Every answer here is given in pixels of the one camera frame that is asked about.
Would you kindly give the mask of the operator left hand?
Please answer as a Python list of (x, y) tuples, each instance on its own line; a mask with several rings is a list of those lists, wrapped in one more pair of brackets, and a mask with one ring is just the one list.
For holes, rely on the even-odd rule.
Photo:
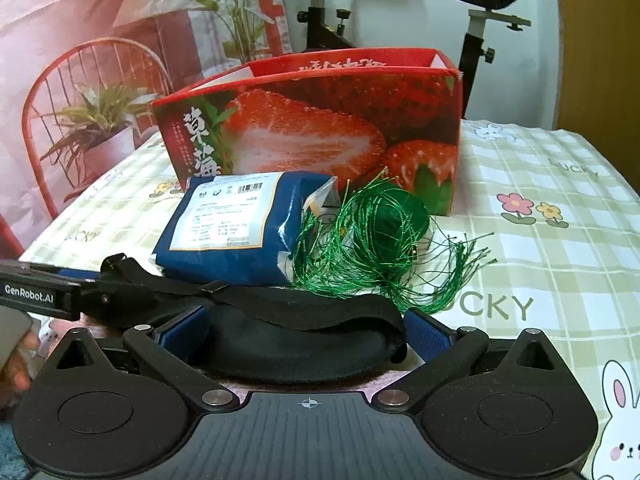
[(40, 345), (38, 336), (28, 332), (20, 340), (6, 360), (1, 370), (0, 405), (7, 408), (20, 393), (26, 391), (32, 380), (28, 374), (28, 365), (23, 354), (37, 351)]

